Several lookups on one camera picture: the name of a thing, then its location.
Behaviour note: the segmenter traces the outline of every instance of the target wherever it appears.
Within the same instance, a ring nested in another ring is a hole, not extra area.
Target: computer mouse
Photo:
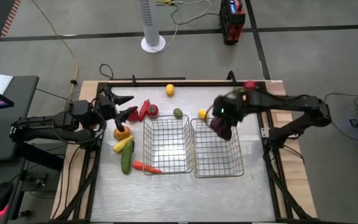
[[[4,182],[0,184],[0,211],[4,210],[13,191],[13,184]]]

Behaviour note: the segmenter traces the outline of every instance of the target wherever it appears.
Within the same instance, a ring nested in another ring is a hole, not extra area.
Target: black stand
[[[61,171],[64,159],[25,142],[17,142],[17,154],[28,161]]]

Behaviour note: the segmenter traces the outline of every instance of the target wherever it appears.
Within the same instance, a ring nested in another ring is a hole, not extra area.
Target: yellow cable
[[[74,80],[77,80],[77,78],[78,78],[78,62],[77,62],[77,60],[76,60],[76,58],[75,58],[75,56],[74,56],[73,51],[69,48],[69,46],[66,44],[66,42],[65,42],[62,38],[59,37],[59,35],[57,34],[55,28],[53,28],[52,23],[49,21],[48,17],[44,14],[44,12],[41,10],[41,8],[37,5],[37,3],[35,3],[34,0],[31,0],[31,1],[35,4],[35,6],[37,6],[38,10],[42,13],[42,15],[44,16],[44,18],[48,21],[50,27],[52,28],[53,32],[55,33],[55,36],[66,46],[66,48],[70,51],[71,56],[73,56],[73,59],[74,59],[74,62],[75,62],[75,76],[74,76]],[[72,84],[71,84],[71,90],[70,90],[70,96],[68,97],[70,100],[71,100],[71,98],[72,98],[73,90],[74,90],[74,84],[72,83]]]

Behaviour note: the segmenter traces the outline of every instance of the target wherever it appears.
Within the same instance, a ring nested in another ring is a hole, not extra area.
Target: metal table surface
[[[208,109],[215,97],[231,87],[175,87],[168,98],[165,87],[114,87],[117,95],[133,95],[118,107],[141,107],[150,99],[159,115],[180,108],[190,119],[198,109]],[[134,135],[133,160],[143,159],[143,123],[127,123]],[[269,222],[274,212],[256,115],[238,125],[244,175],[197,179],[189,174],[145,175],[132,169],[121,172],[121,155],[111,150],[114,121],[108,121],[101,151],[98,178],[91,212],[92,222]]]

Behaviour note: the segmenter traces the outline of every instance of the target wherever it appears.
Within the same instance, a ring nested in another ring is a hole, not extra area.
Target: white cable
[[[191,18],[188,18],[188,19],[182,19],[180,21],[177,22],[177,26],[176,26],[176,29],[175,29],[175,33],[173,34],[173,37],[172,37],[172,40],[169,42],[169,44],[167,44],[162,50],[160,50],[159,52],[163,52],[164,50],[166,50],[173,42],[173,40],[175,40],[175,37],[177,35],[177,32],[178,32],[178,28],[179,28],[179,25],[181,25],[182,23],[186,23],[188,21],[191,21],[193,19],[197,19],[201,16],[203,16],[205,14],[205,12],[210,9],[210,7],[212,6],[212,3],[209,1],[209,0],[199,0],[199,1],[195,1],[195,2],[182,2],[182,1],[177,1],[177,2],[174,2],[174,3],[179,3],[179,4],[196,4],[196,3],[199,3],[199,2],[203,2],[203,1],[206,1],[209,3],[209,6],[200,14],[196,15],[196,16],[193,16]]]

